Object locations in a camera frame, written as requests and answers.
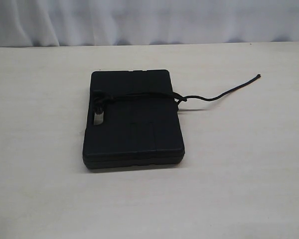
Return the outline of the white curtain backdrop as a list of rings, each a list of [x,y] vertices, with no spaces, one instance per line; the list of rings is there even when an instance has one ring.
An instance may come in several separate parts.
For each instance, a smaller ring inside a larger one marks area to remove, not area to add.
[[[299,41],[299,0],[0,0],[0,47]]]

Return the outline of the black plastic case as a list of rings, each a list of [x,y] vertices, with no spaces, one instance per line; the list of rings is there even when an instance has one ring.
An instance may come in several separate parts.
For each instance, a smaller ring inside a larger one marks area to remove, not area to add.
[[[88,169],[178,164],[185,148],[167,70],[91,75],[83,162]]]

